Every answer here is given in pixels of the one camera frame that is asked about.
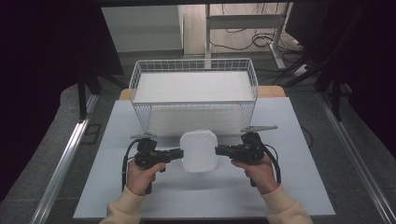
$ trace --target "wire basket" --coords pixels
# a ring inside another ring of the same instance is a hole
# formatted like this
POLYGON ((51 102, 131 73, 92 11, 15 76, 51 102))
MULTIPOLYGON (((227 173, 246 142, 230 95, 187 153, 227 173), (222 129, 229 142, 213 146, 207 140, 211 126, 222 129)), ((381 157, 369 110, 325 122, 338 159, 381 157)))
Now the wire basket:
POLYGON ((240 134, 258 94, 250 59, 138 61, 129 94, 144 134, 240 134))

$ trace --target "metal rail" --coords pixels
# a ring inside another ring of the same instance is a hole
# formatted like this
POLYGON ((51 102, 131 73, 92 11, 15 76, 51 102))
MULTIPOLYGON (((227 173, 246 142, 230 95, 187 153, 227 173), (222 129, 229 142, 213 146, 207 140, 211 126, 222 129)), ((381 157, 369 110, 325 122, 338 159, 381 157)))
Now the metal rail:
POLYGON ((353 141, 349 137, 349 134, 344 128, 343 123, 338 121, 335 115, 332 113, 332 110, 330 109, 330 103, 325 93, 319 93, 318 97, 322 102, 326 114, 329 117, 329 120, 332 123, 332 126, 334 127, 338 137, 340 138, 344 149, 346 150, 346 154, 352 161, 352 164, 355 166, 355 169, 361 178, 361 182, 363 183, 364 187, 366 187, 370 197, 372 198, 379 215, 384 220, 384 223, 395 224, 396 216, 390 207, 387 197, 376 183, 373 175, 364 163, 361 154, 353 144, 353 141))
POLYGON ((55 202, 59 190, 61 189, 62 183, 64 182, 64 178, 66 177, 70 164, 72 163, 73 158, 76 154, 81 137, 84 134, 85 129, 87 128, 97 98, 98 96, 91 95, 90 99, 88 100, 87 117, 81 123, 78 123, 76 125, 76 128, 73 131, 69 142, 66 145, 66 148, 64 149, 64 154, 62 155, 58 166, 56 167, 52 178, 47 185, 46 191, 44 192, 43 197, 41 198, 40 203, 35 210, 35 213, 30 221, 31 224, 41 224, 47 221, 50 210, 55 202))

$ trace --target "wall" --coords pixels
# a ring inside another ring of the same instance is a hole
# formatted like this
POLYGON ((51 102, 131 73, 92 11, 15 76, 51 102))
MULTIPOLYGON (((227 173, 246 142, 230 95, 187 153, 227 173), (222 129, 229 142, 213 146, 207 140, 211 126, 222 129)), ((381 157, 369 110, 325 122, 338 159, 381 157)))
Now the wall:
POLYGON ((103 7, 117 52, 182 49, 177 6, 103 7))

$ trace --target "white tabletop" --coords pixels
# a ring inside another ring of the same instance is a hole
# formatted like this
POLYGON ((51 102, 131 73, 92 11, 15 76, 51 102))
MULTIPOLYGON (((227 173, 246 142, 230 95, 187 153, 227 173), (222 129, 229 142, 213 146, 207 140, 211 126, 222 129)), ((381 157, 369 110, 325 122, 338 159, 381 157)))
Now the white tabletop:
MULTIPOLYGON (((260 132, 260 136, 264 144, 277 150, 282 185, 290 197, 299 200, 311 216, 334 215, 290 99, 258 99, 251 125, 278 127, 260 132)), ((130 136, 139 133, 142 129, 131 102, 117 101, 74 218, 106 216, 107 204, 121 193, 121 164, 132 142, 130 136)), ((159 150, 179 147, 177 138, 155 140, 159 150)), ((240 143, 239 136, 219 138, 221 145, 240 143)), ((200 174, 186 172, 181 160, 168 163, 166 172, 157 174, 141 213, 143 218, 162 219, 264 217, 267 207, 244 171, 233 167, 228 158, 219 157, 215 170, 200 174)))

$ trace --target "hand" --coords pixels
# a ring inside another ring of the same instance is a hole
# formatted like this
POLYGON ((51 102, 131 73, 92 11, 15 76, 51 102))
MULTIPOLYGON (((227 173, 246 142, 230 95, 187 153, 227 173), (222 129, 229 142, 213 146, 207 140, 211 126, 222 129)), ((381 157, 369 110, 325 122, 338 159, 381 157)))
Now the hand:
POLYGON ((134 163, 134 159, 128 162, 128 175, 126 187, 135 195, 146 195, 146 188, 149 183, 155 181, 155 174, 165 168, 165 163, 155 164, 148 170, 145 170, 134 163))
POLYGON ((256 182, 257 190, 260 194, 271 193, 279 187, 274 178, 274 169, 271 160, 267 155, 254 165, 236 160, 232 160, 231 163, 245 170, 246 176, 256 182))

